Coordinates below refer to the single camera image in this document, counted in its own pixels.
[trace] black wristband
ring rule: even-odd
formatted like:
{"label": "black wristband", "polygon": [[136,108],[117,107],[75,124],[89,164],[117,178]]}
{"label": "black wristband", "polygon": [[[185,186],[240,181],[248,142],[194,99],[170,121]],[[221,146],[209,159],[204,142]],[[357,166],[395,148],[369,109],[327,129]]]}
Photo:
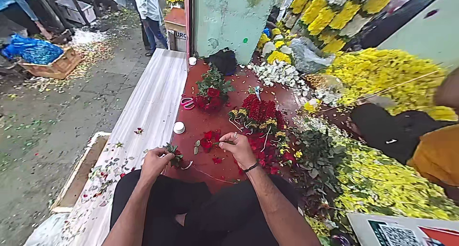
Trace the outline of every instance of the black wristband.
{"label": "black wristband", "polygon": [[250,170],[254,169],[254,168],[255,168],[255,167],[257,167],[259,164],[260,164],[260,163],[257,161],[257,162],[256,162],[254,165],[252,165],[251,167],[249,167],[249,169],[247,169],[247,170],[243,170],[243,171],[244,171],[244,173],[247,173],[248,171],[250,171]]}

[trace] red wooden platform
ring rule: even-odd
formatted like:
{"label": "red wooden platform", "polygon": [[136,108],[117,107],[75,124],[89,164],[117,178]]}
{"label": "red wooden platform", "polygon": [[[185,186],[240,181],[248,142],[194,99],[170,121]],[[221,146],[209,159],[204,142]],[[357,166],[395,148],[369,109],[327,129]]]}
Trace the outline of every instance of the red wooden platform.
{"label": "red wooden platform", "polygon": [[[201,75],[207,72],[208,69],[209,66],[205,65],[203,60],[198,60],[195,66],[190,67],[184,91],[186,97],[196,96],[198,93],[196,81],[200,81],[202,79]],[[187,111],[180,107],[177,121],[183,122],[186,129],[182,134],[174,134],[172,144],[178,146],[178,149],[184,156],[184,160],[193,161],[193,166],[187,170],[177,170],[168,167],[166,169],[167,176],[188,182],[204,181],[212,193],[218,191],[223,186],[231,185],[231,182],[237,179],[246,179],[245,175],[239,175],[238,166],[234,163],[232,154],[223,152],[217,146],[213,147],[210,153],[204,153],[203,148],[200,146],[199,153],[193,155],[195,142],[204,137],[204,132],[220,129],[221,135],[223,135],[228,132],[238,131],[228,121],[228,112],[234,107],[239,107],[242,101],[248,96],[248,94],[244,94],[243,90],[248,90],[249,85],[255,87],[260,84],[256,75],[247,68],[241,69],[238,67],[236,75],[225,78],[226,80],[231,80],[231,84],[235,88],[234,92],[228,93],[230,107],[224,107],[219,113],[213,115],[202,113],[197,108]],[[275,98],[278,101],[276,103],[279,105],[279,109],[286,109],[289,115],[294,113],[295,109],[298,108],[291,91],[283,89],[280,85],[270,88],[264,87],[261,99],[275,101]],[[220,164],[214,164],[212,161],[214,157],[224,158],[224,160]],[[215,180],[200,171],[226,182]]]}

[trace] green wall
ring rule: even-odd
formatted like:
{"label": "green wall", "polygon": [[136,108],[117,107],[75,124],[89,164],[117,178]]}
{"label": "green wall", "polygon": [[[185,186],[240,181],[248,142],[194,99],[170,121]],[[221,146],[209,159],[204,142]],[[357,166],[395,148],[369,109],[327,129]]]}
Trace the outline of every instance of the green wall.
{"label": "green wall", "polygon": [[239,64],[247,64],[274,1],[196,0],[195,44],[199,56],[207,57],[229,47]]}

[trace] white shirt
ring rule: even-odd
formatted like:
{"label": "white shirt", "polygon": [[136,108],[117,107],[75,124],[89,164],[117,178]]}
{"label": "white shirt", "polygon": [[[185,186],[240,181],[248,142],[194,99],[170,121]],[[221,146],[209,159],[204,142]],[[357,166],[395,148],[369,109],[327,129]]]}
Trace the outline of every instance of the white shirt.
{"label": "white shirt", "polygon": [[149,17],[152,20],[159,21],[161,24],[163,14],[158,0],[135,0],[135,3],[137,4],[137,10],[141,15],[141,19]]}

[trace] blue jeans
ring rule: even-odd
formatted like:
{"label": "blue jeans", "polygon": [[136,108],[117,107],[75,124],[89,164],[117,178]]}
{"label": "blue jeans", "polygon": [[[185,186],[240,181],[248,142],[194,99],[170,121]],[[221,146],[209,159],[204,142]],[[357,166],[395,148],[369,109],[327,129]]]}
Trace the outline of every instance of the blue jeans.
{"label": "blue jeans", "polygon": [[146,36],[148,37],[148,42],[150,42],[150,51],[154,52],[156,50],[156,41],[155,37],[161,41],[166,49],[168,49],[168,43],[166,38],[164,38],[161,30],[159,29],[159,21],[152,20],[149,17],[146,18],[145,26]]}

